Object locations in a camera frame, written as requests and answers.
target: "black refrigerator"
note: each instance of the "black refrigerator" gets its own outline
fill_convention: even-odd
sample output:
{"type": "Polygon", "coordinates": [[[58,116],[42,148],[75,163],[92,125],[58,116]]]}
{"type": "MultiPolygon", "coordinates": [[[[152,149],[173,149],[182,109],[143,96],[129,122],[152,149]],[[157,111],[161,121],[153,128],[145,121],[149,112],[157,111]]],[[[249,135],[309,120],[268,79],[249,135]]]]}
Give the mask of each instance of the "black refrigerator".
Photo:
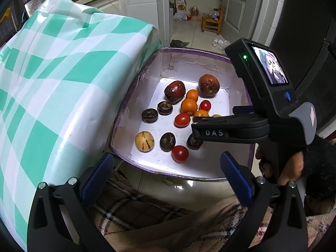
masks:
{"type": "Polygon", "coordinates": [[[296,96],[315,106],[317,132],[336,119],[336,22],[328,0],[284,0],[270,47],[296,96]]]}

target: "floor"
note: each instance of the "floor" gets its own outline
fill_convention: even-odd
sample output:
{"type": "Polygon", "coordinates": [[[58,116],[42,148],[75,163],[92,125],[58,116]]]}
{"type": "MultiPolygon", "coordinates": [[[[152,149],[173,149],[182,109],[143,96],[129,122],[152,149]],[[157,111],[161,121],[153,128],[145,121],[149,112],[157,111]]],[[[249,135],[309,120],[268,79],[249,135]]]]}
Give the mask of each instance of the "floor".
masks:
{"type": "MultiPolygon", "coordinates": [[[[120,159],[115,158],[115,166],[120,162],[120,159]]],[[[252,173],[255,176],[261,175],[258,164],[258,160],[253,161],[252,173]]],[[[140,192],[196,211],[233,195],[233,190],[227,181],[210,183],[177,178],[166,179],[163,175],[148,173],[126,162],[121,164],[119,170],[140,192]]]]}
{"type": "Polygon", "coordinates": [[[182,42],[189,42],[188,47],[223,54],[223,51],[220,51],[211,45],[214,38],[224,41],[223,36],[217,35],[212,31],[201,32],[201,24],[201,22],[191,20],[186,23],[175,21],[174,34],[172,35],[171,40],[174,39],[182,42]]]}

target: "tangerine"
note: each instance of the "tangerine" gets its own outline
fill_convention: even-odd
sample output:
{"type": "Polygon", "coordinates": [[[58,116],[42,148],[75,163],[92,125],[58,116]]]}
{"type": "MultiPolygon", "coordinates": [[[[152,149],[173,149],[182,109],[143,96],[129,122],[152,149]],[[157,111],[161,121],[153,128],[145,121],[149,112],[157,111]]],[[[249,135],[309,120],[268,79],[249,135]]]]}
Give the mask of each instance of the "tangerine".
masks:
{"type": "Polygon", "coordinates": [[[181,103],[182,113],[187,113],[188,115],[193,115],[197,111],[197,103],[193,99],[186,98],[181,103]]]}
{"type": "Polygon", "coordinates": [[[198,110],[194,113],[194,117],[208,117],[209,113],[205,110],[198,110]]]}
{"type": "Polygon", "coordinates": [[[193,99],[194,101],[198,100],[198,92],[195,89],[191,89],[187,92],[187,95],[185,96],[185,98],[190,98],[193,99]]]}

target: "cherry tomato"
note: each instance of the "cherry tomato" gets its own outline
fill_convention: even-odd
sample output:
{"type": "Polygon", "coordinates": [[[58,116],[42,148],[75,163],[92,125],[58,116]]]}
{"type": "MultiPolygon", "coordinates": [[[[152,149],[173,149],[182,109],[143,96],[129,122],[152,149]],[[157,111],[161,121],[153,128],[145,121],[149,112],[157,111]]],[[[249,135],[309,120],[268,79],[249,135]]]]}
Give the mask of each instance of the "cherry tomato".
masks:
{"type": "Polygon", "coordinates": [[[174,123],[177,127],[186,127],[190,122],[190,116],[187,113],[180,113],[176,116],[174,123]]]}
{"type": "Polygon", "coordinates": [[[177,145],[171,150],[171,156],[177,163],[184,163],[189,157],[189,151],[182,145],[177,145]]]}
{"type": "Polygon", "coordinates": [[[211,109],[211,103],[209,100],[203,100],[199,106],[201,110],[204,110],[207,112],[210,111],[211,109]]]}

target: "wooden chair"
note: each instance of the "wooden chair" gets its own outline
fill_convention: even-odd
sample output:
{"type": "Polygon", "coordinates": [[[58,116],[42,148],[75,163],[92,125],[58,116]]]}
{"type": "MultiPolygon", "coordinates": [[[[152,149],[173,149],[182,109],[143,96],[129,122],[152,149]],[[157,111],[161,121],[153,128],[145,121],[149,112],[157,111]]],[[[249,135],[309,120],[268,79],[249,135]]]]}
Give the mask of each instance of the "wooden chair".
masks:
{"type": "Polygon", "coordinates": [[[205,28],[215,28],[217,30],[217,35],[220,34],[220,30],[222,29],[222,23],[223,23],[223,18],[225,14],[225,9],[222,5],[219,5],[218,7],[219,11],[219,20],[216,21],[214,19],[209,19],[209,18],[202,18],[202,26],[201,30],[204,32],[205,28]]]}

